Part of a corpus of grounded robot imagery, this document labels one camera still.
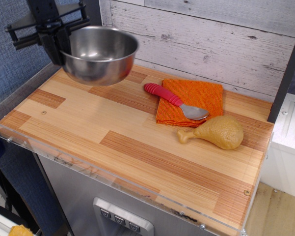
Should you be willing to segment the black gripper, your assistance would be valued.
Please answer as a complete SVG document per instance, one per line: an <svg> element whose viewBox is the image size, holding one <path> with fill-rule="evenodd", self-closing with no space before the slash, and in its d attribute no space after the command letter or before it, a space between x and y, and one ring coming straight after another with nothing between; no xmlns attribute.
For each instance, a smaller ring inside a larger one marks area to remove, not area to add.
<svg viewBox="0 0 295 236"><path fill-rule="evenodd" d="M82 2L59 5L54 0L28 0L27 5L29 13L5 27L13 45L16 49L42 45L52 63L62 66L60 51L71 52L71 32L89 25L85 5ZM30 27L34 27L36 32L17 37L15 31Z"/></svg>

